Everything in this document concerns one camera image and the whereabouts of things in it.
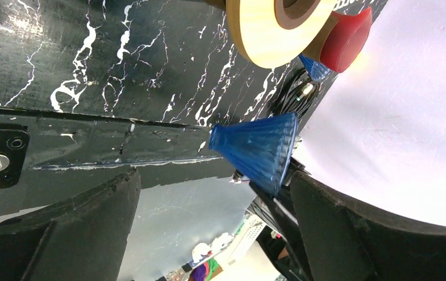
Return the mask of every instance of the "blue cone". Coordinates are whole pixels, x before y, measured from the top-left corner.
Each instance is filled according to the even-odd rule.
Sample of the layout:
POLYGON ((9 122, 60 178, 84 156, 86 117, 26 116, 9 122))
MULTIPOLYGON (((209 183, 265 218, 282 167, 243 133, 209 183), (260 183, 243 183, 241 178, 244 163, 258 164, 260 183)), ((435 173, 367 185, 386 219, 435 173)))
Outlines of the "blue cone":
POLYGON ((299 54, 299 59, 302 61, 302 64, 309 73, 309 77, 311 77, 313 81, 322 80, 331 71, 330 68, 326 67, 324 64, 304 57, 302 54, 299 54))
POLYGON ((297 133, 295 112, 231 126, 215 125, 209 149, 223 155, 264 192, 276 197, 297 133))

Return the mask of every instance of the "black marble surface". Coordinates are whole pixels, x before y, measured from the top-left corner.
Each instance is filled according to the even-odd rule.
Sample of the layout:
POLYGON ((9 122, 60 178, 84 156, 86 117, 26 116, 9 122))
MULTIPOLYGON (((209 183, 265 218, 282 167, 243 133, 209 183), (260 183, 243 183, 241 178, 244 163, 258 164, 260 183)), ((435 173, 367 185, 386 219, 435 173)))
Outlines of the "black marble surface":
MULTIPOLYGON (((376 17, 385 2, 335 8, 376 17)), ((267 116, 300 63, 248 62, 225 18, 181 0, 0 0, 0 106, 200 126, 267 116)))

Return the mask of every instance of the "black wire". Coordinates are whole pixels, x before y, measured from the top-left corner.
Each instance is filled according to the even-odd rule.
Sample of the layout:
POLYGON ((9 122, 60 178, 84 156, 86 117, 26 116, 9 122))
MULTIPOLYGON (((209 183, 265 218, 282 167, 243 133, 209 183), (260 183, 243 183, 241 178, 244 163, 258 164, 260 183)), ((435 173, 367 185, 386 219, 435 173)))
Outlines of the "black wire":
POLYGON ((301 120, 319 92, 320 85, 307 75, 305 68, 300 68, 283 84, 281 92, 271 104, 271 113, 273 115, 281 115, 297 112, 299 120, 301 120), (304 95, 303 88, 308 84, 313 86, 313 90, 304 95))

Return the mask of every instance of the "red knob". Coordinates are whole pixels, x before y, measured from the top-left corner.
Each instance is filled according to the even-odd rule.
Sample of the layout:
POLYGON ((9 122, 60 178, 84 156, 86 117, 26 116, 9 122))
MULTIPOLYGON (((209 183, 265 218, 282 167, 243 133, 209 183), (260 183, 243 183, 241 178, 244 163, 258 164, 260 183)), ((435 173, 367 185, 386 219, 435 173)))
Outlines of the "red knob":
POLYGON ((320 62, 336 72, 344 72, 356 59, 368 39, 373 22, 371 7, 359 15, 332 12, 338 22, 321 49, 320 62))

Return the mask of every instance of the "white veining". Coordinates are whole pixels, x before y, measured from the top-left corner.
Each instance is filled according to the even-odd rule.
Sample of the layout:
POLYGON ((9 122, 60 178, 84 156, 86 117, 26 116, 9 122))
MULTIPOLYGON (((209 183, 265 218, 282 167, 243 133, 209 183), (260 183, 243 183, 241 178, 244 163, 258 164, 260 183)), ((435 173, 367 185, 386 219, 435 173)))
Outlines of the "white veining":
MULTIPOLYGON (((16 0, 17 3, 19 3, 21 6, 23 6, 23 9, 25 9, 26 14, 28 16, 28 20, 23 20, 15 15, 9 15, 9 20, 17 27, 18 29, 23 29, 25 32, 28 32, 28 34, 35 34, 36 36, 42 35, 42 25, 40 24, 40 1, 37 0, 37 8, 34 9, 28 4, 24 3, 21 0, 16 0)), ((7 31, 9 33, 15 33, 13 29, 5 28, 0 25, 0 29, 7 31)), ((44 41, 40 42, 39 47, 30 55, 27 55, 26 62, 30 64, 32 69, 28 72, 28 79, 23 86, 13 97, 9 99, 8 102, 4 104, 5 107, 7 107, 13 100, 18 98, 33 82, 35 79, 35 65, 32 63, 33 56, 35 56, 36 53, 42 49, 42 45, 44 44, 44 41)))
POLYGON ((116 105, 119 102, 119 99, 122 95, 122 93, 125 90, 125 85, 124 82, 128 76, 127 72, 126 72, 126 67, 128 62, 123 60, 123 54, 124 53, 128 53, 131 55, 131 57, 136 54, 137 58, 136 58, 136 62, 135 65, 133 66, 133 68, 136 68, 138 63, 142 63, 145 64, 149 67, 152 67, 152 64, 150 64, 148 61, 145 61, 144 59, 142 59, 141 57, 141 52, 144 51, 145 49, 148 49, 150 47, 152 47, 154 45, 154 43, 157 41, 157 39, 162 36, 163 37, 163 44, 164 44, 164 54, 166 57, 166 61, 164 62, 164 64, 161 66, 160 70, 156 72, 156 76, 154 78, 150 78, 147 81, 145 81, 144 83, 148 85, 147 87, 147 91, 149 91, 150 88, 157 88, 161 86, 161 82, 159 81, 159 78, 161 77, 161 75, 163 75, 164 70, 169 62, 169 58, 168 58, 168 46, 166 44, 166 38, 164 36, 164 31, 163 29, 165 28, 165 21, 163 20, 159 20, 158 24, 161 25, 161 27, 159 28, 159 32, 157 33, 157 35, 151 40, 151 42, 149 44, 140 44, 138 45, 134 51, 130 52, 127 49, 127 45, 130 42, 130 36, 131 36, 131 27, 132 27, 132 22, 134 20, 134 18, 130 17, 130 12, 132 8, 136 8, 140 5, 141 2, 146 2, 146 0, 144 1, 135 1, 133 3, 131 3, 130 5, 127 5, 124 10, 123 10, 123 14, 125 15, 125 19, 121 22, 121 24, 124 25, 124 27, 126 27, 126 31, 124 31, 123 35, 121 36, 120 39, 120 46, 119 49, 116 53, 116 56, 119 59, 119 62, 117 62, 116 64, 113 64, 110 68, 109 68, 109 73, 112 73, 113 70, 117 70, 117 65, 121 65, 121 67, 123 68, 123 75, 121 77, 117 77, 114 76, 114 74, 109 74, 109 77, 107 79, 107 82, 105 83, 105 85, 102 88, 102 98, 104 100, 104 112, 110 112, 112 116, 114 116, 114 108, 116 107, 116 105), (110 95, 114 96, 114 102, 112 102, 108 97, 110 95))
POLYGON ((201 104, 199 107, 199 110, 195 114, 195 120, 197 121, 197 125, 199 126, 207 126, 209 118, 213 115, 214 111, 218 108, 219 102, 221 101, 221 98, 223 95, 227 92, 227 88, 231 85, 232 79, 235 76, 238 76, 239 74, 236 74, 235 76, 230 76, 231 67, 235 65, 235 59, 237 58, 237 54, 235 52, 235 45, 232 44, 230 49, 228 50, 228 62, 223 66, 221 69, 221 72, 219 74, 219 80, 217 84, 211 89, 210 96, 201 104), (219 95, 216 104, 214 107, 210 107, 212 104, 212 101, 215 97, 215 92, 221 83, 224 82, 224 86, 221 88, 223 92, 219 95), (201 111, 203 110, 203 107, 206 105, 204 112, 207 113, 206 116, 201 116, 201 111))
POLYGON ((206 145, 206 142, 202 142, 201 145, 199 146, 199 150, 197 151, 197 153, 201 153, 201 150, 204 148, 204 146, 206 145))
POLYGON ((205 158, 197 158, 197 159, 182 159, 182 160, 158 160, 158 161, 145 161, 139 163, 120 163, 120 159, 115 161, 115 164, 101 164, 98 165, 96 163, 83 163, 81 165, 76 166, 47 166, 47 167, 33 167, 32 170, 50 170, 50 171, 66 171, 66 170, 95 170, 95 169, 114 169, 122 166, 130 166, 130 167, 145 167, 145 166, 164 166, 167 164, 176 164, 176 165, 184 165, 184 164, 193 164, 193 163, 201 163, 208 162, 213 160, 222 159, 221 157, 205 157, 205 158))
POLYGON ((245 96, 247 94, 247 92, 249 91, 252 82, 254 82, 254 71, 255 71, 254 69, 251 71, 251 73, 247 77, 247 81, 245 81, 245 83, 243 83, 242 86, 240 87, 239 95, 237 97, 237 100, 239 102, 237 102, 237 104, 234 108, 234 113, 232 114, 232 117, 230 119, 232 119, 235 116, 237 108, 239 107, 240 103, 243 101, 243 98, 240 98, 241 95, 243 94, 245 96))
POLYGON ((97 34, 95 32, 96 28, 93 28, 90 24, 89 11, 87 11, 85 17, 87 18, 86 27, 88 29, 88 36, 84 39, 82 47, 77 51, 77 54, 72 61, 75 67, 75 69, 72 71, 73 79, 63 81, 61 85, 51 93, 50 96, 51 106, 57 112, 63 112, 61 109, 61 103, 57 99, 58 93, 68 95, 71 98, 66 102, 72 100, 75 102, 75 105, 71 110, 74 112, 75 108, 80 104, 80 96, 88 86, 87 60, 92 55, 92 44, 95 42, 97 34), (83 59, 79 59, 78 57, 86 50, 88 51, 86 52, 86 56, 83 59))
POLYGON ((102 0, 102 17, 106 20, 106 0, 102 0))
POLYGON ((67 137, 69 137, 69 138, 71 138, 71 140, 74 142, 74 143, 77 143, 76 141, 75 141, 75 139, 73 138, 73 133, 61 133, 60 134, 60 136, 67 136, 67 137))
POLYGON ((226 44, 228 42, 228 32, 227 32, 227 30, 225 28, 223 28, 223 25, 225 23, 225 19, 227 18, 227 15, 226 15, 225 12, 223 12, 222 15, 223 15, 223 19, 222 19, 222 22, 218 24, 218 32, 215 33, 215 35, 214 35, 214 37, 212 38, 212 41, 211 41, 211 43, 212 43, 216 38, 218 38, 219 39, 218 45, 216 45, 216 47, 214 49, 212 49, 208 53, 208 55, 207 55, 208 60, 206 61, 205 65, 204 65, 204 73, 201 75, 201 78, 199 79, 199 82, 197 83, 197 88, 195 90, 195 93, 187 101, 187 103, 185 104, 185 107, 177 114, 177 116, 171 118, 170 123, 173 123, 173 122, 181 120, 180 115, 183 112, 186 112, 185 117, 188 117, 188 115, 190 114, 190 111, 192 110, 192 108, 193 108, 193 106, 195 104, 195 97, 203 89, 204 84, 206 82, 208 66, 209 66, 209 63, 211 61, 211 55, 214 52, 218 52, 219 53, 226 46, 226 44))
POLYGON ((207 27, 207 26, 204 26, 203 29, 202 29, 201 31, 198 31, 198 33, 199 33, 199 39, 202 39, 202 38, 203 38, 203 33, 204 33, 204 31, 206 30, 206 27, 207 27))
POLYGON ((164 118, 166 116, 166 113, 173 110, 173 107, 175 106, 175 102, 174 102, 175 95, 176 94, 173 94, 171 96, 171 101, 170 101, 170 103, 168 104, 168 107, 166 107, 166 110, 163 113, 163 119, 161 119, 161 122, 164 122, 164 118))
POLYGON ((164 6, 165 6, 166 4, 168 4, 168 2, 170 2, 170 1, 171 1, 171 0, 166 0, 166 2, 163 3, 163 4, 161 5, 161 8, 159 9, 159 11, 158 11, 157 13, 160 13, 160 12, 163 10, 164 6))
POLYGON ((7 28, 7 27, 5 27, 5 26, 2 26, 2 25, 0 25, 0 30, 5 31, 5 32, 9 32, 9 33, 11 33, 11 34, 14 34, 14 33, 15 33, 14 30, 9 29, 9 28, 7 28))
POLYGON ((275 77, 275 68, 271 69, 270 73, 266 76, 266 78, 263 82, 263 91, 258 93, 258 95, 254 98, 254 104, 251 105, 249 108, 247 108, 243 117, 240 119, 240 122, 242 122, 249 113, 253 112, 258 107, 258 105, 261 103, 263 97, 265 96, 266 92, 268 91, 268 83, 271 82, 274 85, 273 88, 268 92, 265 100, 261 103, 261 106, 258 108, 258 111, 251 118, 251 121, 254 121, 259 116, 259 114, 262 112, 262 110, 266 106, 267 102, 270 101, 271 98, 273 97, 273 95, 276 93, 277 87, 280 84, 280 82, 282 81, 282 79, 285 78, 286 74, 288 73, 287 69, 289 67, 290 67, 290 63, 287 63, 285 70, 282 71, 282 74, 280 75, 280 78, 278 78, 278 79, 275 77))

